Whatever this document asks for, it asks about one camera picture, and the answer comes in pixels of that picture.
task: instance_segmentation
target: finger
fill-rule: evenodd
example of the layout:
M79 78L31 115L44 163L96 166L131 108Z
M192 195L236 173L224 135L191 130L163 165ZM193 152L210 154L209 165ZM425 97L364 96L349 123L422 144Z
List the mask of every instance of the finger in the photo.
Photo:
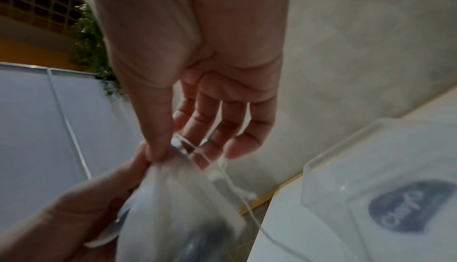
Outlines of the finger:
M275 123L276 103L275 96L249 105L251 121L248 126L241 135L229 140L224 146L224 154L228 159L242 157L263 144Z
M182 136L198 146L205 138L216 119L220 101L197 92L195 111L182 131Z
M59 198L57 207L78 212L103 210L113 199L136 187L149 166L150 163L146 160L146 143L142 142L132 161L69 190Z
M243 126L246 116L247 103L224 101L222 103L222 121L202 144L201 152L211 161L217 160L226 142L236 136ZM208 166L208 162L201 155L196 155L195 163L202 169Z
M195 98L197 87L181 81L182 97L178 107L173 113L175 128L173 132L178 132L184 128L195 110Z

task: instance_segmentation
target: white string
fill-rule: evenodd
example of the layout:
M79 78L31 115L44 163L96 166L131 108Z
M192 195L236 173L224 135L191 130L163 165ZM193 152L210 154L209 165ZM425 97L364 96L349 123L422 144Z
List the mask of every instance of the white string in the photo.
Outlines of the white string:
M180 141L183 141L185 142L187 145L189 145L190 147L192 147L194 149L194 153L198 153L200 154L205 160L206 162L209 163L209 165L212 165L214 164L212 161L210 161L208 159L208 157L202 153L201 149L197 146L195 146L194 144L192 144L191 142L189 142L187 139L183 138L182 136L176 134L175 135ZM235 186L235 184L232 182L231 178L227 175L227 173L225 172L225 169L227 168L227 159L224 157L223 158L223 162L222 164L220 163L217 163L217 166L218 166L218 169L219 171L221 172L221 174L224 176L224 179L225 181L227 182L227 185L228 187L230 188L230 190L232 191L232 193L234 195L236 195L242 202L243 204L245 205L246 209L248 210L249 212L249 215L251 216L252 220L255 222L256 226L258 227L258 229L265 235L265 237L275 246L281 248L283 251L287 252L288 254L294 256L295 258L303 261L303 262L312 262L312 260L310 258L308 258L305 254L303 253L300 253L290 247L288 247L286 244L283 244L281 242L278 242L276 241L275 239L273 239L270 234L268 234L262 227L262 225L260 224L260 222L257 220L256 216L254 215L254 212L251 210L251 207L249 206L248 202L246 201L245 199L245 194L246 193L249 193L243 189L240 189L238 188L237 186Z

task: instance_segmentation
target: green plant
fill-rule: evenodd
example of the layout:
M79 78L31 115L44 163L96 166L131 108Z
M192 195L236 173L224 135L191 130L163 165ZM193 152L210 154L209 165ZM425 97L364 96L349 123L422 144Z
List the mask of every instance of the green plant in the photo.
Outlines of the green plant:
M121 84L109 66L103 34L87 0L83 1L82 5L77 6L81 11L81 17L73 26L77 39L73 62L94 72L97 78L101 80L108 95L114 93L122 95L124 92Z

